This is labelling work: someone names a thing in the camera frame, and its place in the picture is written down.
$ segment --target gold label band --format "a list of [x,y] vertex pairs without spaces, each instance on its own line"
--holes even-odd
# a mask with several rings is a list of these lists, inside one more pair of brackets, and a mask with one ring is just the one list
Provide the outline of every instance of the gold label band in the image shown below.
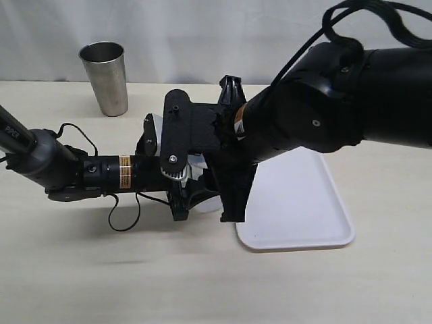
[[132,187],[132,164],[130,156],[119,157],[120,166],[120,189],[130,189]]

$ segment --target white plastic tray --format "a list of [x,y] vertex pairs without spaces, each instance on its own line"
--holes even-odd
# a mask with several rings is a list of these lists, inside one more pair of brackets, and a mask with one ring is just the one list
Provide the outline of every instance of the white plastic tray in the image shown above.
[[337,248],[355,232],[319,153],[297,148],[259,165],[246,208],[236,224],[253,250]]

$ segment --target table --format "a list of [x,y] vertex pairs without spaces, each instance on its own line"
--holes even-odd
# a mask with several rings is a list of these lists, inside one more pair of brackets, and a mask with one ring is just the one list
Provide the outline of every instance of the table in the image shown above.
[[[215,102],[215,85],[129,84],[130,110],[103,117],[87,83],[0,82],[0,104],[29,128],[78,124],[104,155],[132,154],[142,120],[172,88]],[[245,86],[250,98],[262,87]],[[73,129],[64,143],[90,152]],[[112,232],[112,198],[61,203],[0,171],[2,323],[429,323],[432,151],[366,142],[327,155],[356,226],[339,250],[254,254],[218,214],[174,223],[142,202]],[[117,218],[130,221],[133,195]]]

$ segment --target metal tumbler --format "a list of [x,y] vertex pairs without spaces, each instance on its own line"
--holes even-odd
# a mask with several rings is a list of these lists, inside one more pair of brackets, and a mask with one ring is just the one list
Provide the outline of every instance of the metal tumbler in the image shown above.
[[124,48],[113,42],[97,42],[80,50],[80,58],[104,115],[128,111]]

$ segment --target white backdrop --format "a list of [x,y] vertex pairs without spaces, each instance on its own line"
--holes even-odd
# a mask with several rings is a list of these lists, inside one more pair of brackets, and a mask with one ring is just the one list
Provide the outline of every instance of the white backdrop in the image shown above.
[[[0,80],[85,81],[79,49],[126,49],[130,82],[268,83],[338,0],[0,0]],[[432,11],[432,1],[401,1]],[[418,35],[432,24],[403,15]],[[371,13],[338,31],[368,48],[398,46]]]

